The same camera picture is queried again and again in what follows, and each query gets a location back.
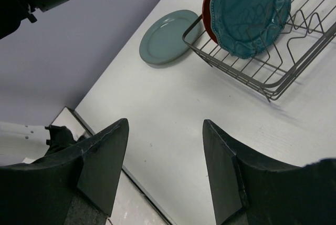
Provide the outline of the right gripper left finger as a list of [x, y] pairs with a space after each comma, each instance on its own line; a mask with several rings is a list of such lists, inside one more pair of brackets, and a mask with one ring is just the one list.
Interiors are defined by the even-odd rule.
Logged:
[[122, 118], [36, 161], [1, 167], [1, 224], [105, 224], [128, 144]]

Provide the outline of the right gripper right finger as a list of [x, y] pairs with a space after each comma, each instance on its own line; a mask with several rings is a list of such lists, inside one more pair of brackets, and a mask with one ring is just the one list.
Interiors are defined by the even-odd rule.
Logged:
[[203, 122], [217, 224], [335, 224], [335, 159], [297, 167]]

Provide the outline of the light green plate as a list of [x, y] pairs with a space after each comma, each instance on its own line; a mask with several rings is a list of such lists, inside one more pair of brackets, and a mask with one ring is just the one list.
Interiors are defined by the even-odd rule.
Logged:
[[186, 9], [161, 17], [141, 39], [139, 46], [141, 59], [150, 65], [164, 65], [182, 56], [188, 50], [185, 41], [194, 43], [202, 32], [200, 23], [197, 23], [183, 37], [197, 18], [195, 12]]

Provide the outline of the teal embossed plate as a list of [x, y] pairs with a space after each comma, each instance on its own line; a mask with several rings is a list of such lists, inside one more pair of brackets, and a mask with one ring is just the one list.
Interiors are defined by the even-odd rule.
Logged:
[[291, 0], [211, 0], [211, 29], [232, 56], [252, 58], [271, 46], [284, 29]]

